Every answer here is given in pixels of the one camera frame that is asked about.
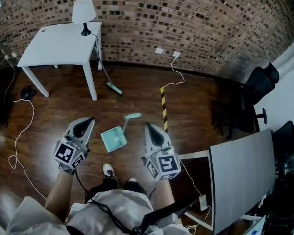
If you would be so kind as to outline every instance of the green dustpan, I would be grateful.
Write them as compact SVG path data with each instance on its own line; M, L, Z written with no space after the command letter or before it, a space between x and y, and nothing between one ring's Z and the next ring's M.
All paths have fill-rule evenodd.
M117 126L108 131L101 133L103 143L106 146L106 149L108 152L114 151L127 144L127 141L124 135L127 123L130 119L138 118L141 115L142 114L140 113L132 113L132 114L124 116L125 124L124 124L123 130L121 127Z

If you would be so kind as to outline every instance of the white shirt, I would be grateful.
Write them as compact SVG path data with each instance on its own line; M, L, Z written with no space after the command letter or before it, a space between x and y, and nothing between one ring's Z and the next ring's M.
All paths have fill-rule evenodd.
M140 226L144 215L153 212L149 199L141 193L128 190L99 192L93 200L107 205L112 214L127 228ZM71 206L66 225L73 226L85 235L124 235L110 216L90 200L87 204ZM26 197L17 208L6 229L7 235L68 235L65 225L36 200ZM170 224L150 235L189 235L182 225Z

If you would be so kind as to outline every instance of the white table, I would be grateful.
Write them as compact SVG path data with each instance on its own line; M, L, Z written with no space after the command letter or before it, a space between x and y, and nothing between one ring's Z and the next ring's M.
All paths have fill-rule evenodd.
M209 151L179 157L181 160L207 157L210 167L212 223L203 222L191 211L185 213L189 218L212 230L214 234L239 218L261 218L244 214L274 185L274 150L270 129L211 146Z
M101 52L101 22L89 22L87 27L98 38L99 56ZM97 100L89 58L92 53L96 37L82 36L83 24L64 23L42 27L26 48L19 60L18 67L22 67L29 79L45 96L49 93L39 82L29 66L40 65L82 65L92 100Z

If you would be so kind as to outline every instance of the white lampshade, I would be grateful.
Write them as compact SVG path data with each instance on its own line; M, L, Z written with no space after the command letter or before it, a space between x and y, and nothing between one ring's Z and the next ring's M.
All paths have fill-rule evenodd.
M72 22L82 24L96 17L92 0L77 0L73 6Z

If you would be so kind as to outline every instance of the person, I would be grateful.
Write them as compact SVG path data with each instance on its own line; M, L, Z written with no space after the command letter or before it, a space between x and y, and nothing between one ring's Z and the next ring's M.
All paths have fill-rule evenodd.
M153 212L146 192L135 178L130 178L123 189L117 189L119 182L112 166L104 164L102 184L87 192L85 204L74 203L66 218L73 174L74 171L67 168L59 172L46 199L45 207L33 198L25 197L9 222L6 234L123 235L128 234L124 229L132 230L140 226L144 215ZM158 209L174 203L167 180L156 183L153 197L156 199ZM107 214L107 207L114 218ZM149 234L188 235L189 232L179 220L177 224L169 224L162 229L153 227Z

